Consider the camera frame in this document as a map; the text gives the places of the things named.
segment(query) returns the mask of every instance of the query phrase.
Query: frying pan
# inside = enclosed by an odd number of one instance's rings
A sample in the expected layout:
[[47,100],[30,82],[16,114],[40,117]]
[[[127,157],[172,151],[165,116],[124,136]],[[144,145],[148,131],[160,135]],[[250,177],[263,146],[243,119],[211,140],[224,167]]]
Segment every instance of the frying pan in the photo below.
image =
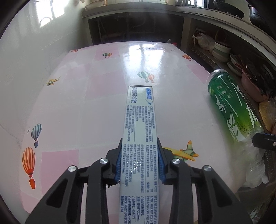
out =
[[217,7],[222,12],[226,12],[228,14],[237,16],[241,19],[244,17],[244,13],[238,8],[236,8],[235,6],[232,6],[226,2],[216,1],[216,0],[214,0],[213,3],[215,7]]

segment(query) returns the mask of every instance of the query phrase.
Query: stacked bowls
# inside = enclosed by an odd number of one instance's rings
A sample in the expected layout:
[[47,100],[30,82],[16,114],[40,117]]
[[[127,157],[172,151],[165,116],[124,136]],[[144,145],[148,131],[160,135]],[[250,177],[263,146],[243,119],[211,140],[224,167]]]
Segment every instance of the stacked bowls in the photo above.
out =
[[230,60],[230,51],[231,47],[227,44],[216,41],[214,49],[212,50],[212,55],[220,62],[228,62]]

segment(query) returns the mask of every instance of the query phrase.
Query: green bottle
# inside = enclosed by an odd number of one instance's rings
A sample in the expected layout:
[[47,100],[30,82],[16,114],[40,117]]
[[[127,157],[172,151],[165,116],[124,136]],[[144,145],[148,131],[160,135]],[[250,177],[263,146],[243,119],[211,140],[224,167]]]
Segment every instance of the green bottle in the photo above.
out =
[[245,101],[235,80],[223,69],[213,71],[207,79],[208,92],[224,116],[232,137],[249,141],[263,128]]

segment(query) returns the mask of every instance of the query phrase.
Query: white plastic bag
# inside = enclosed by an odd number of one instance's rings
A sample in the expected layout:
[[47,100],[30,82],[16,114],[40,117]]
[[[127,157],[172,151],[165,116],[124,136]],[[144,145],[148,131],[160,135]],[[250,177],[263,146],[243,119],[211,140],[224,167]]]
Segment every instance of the white plastic bag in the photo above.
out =
[[196,37],[193,35],[193,38],[197,39],[199,46],[204,50],[208,50],[212,52],[215,45],[215,40],[212,37],[209,37],[203,33],[198,33],[198,34],[200,34],[201,36]]

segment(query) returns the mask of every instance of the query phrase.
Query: plastic bag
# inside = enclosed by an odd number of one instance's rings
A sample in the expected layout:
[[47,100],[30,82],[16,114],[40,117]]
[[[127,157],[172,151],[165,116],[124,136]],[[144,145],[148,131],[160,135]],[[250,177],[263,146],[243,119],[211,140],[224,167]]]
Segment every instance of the plastic bag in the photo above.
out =
[[259,104],[259,111],[268,131],[276,134],[276,100],[268,99]]
[[193,35],[193,38],[197,39],[199,46],[204,50],[208,50],[212,52],[215,46],[215,40],[212,37],[209,37],[203,33],[198,33],[198,34],[200,34],[201,36],[196,37]]

